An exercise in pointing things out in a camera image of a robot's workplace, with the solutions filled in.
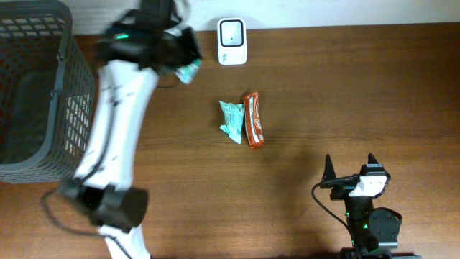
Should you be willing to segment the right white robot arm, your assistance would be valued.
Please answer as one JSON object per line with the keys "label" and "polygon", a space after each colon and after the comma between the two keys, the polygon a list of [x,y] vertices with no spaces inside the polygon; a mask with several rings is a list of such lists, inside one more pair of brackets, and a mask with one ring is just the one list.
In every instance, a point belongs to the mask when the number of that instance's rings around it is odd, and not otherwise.
{"label": "right white robot arm", "polygon": [[[397,253],[397,237],[403,216],[386,207],[375,207],[373,201],[385,193],[391,175],[372,153],[358,174],[338,177],[330,155],[326,155],[322,179],[313,186],[313,200],[329,215],[338,220],[351,238],[351,247],[342,248],[340,259],[366,258],[419,258],[414,253]],[[317,188],[329,189],[330,200],[343,201],[345,220],[335,215],[316,197]]]}

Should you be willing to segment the mint green snack packet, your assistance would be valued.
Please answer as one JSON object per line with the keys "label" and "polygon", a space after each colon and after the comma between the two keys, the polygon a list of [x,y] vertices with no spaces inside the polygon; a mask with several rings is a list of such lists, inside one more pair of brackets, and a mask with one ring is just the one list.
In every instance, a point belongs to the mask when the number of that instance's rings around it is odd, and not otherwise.
{"label": "mint green snack packet", "polygon": [[244,105],[219,101],[224,113],[224,124],[220,129],[237,144],[242,143],[242,127],[244,123]]}

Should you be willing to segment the green tissue pack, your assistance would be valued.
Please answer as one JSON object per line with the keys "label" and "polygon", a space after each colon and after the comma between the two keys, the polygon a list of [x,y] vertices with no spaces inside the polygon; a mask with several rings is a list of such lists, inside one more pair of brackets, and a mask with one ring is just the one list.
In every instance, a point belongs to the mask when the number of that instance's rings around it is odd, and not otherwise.
{"label": "green tissue pack", "polygon": [[201,59],[196,59],[192,63],[175,70],[175,75],[184,84],[190,84],[195,78],[202,65]]}

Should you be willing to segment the grey plastic mesh basket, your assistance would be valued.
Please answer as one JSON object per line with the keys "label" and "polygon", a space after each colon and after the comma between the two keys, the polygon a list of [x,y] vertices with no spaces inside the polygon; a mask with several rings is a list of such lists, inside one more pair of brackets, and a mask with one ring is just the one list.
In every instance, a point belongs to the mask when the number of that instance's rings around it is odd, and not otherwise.
{"label": "grey plastic mesh basket", "polygon": [[1,3],[1,181],[56,182],[88,145],[95,83],[60,1]]}

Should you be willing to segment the white barcode scanner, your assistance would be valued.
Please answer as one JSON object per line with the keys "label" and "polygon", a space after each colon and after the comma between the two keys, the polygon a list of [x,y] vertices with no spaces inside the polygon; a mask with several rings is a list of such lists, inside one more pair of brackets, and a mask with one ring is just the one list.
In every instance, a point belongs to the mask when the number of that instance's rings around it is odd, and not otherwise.
{"label": "white barcode scanner", "polygon": [[221,65],[247,62],[247,27],[242,18],[220,19],[217,23],[218,61]]}

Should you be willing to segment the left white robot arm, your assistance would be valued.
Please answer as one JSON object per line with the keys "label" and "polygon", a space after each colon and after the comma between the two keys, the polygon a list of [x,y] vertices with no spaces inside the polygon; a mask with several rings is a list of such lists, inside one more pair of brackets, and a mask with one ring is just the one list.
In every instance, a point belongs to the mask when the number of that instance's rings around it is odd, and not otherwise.
{"label": "left white robot arm", "polygon": [[90,141],[58,193],[97,227],[113,258],[148,258],[142,221],[149,194],[133,187],[134,156],[148,103],[162,75],[201,59],[187,11],[133,9],[98,43],[98,103]]}

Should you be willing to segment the orange chocolate bar wrapper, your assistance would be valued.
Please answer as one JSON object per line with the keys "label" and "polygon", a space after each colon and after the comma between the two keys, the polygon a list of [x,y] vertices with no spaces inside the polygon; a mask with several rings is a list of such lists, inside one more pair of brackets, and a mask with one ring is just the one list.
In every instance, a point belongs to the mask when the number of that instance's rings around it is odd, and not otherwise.
{"label": "orange chocolate bar wrapper", "polygon": [[251,149],[265,145],[262,125],[259,117],[259,93],[254,92],[243,98],[245,111],[245,130]]}

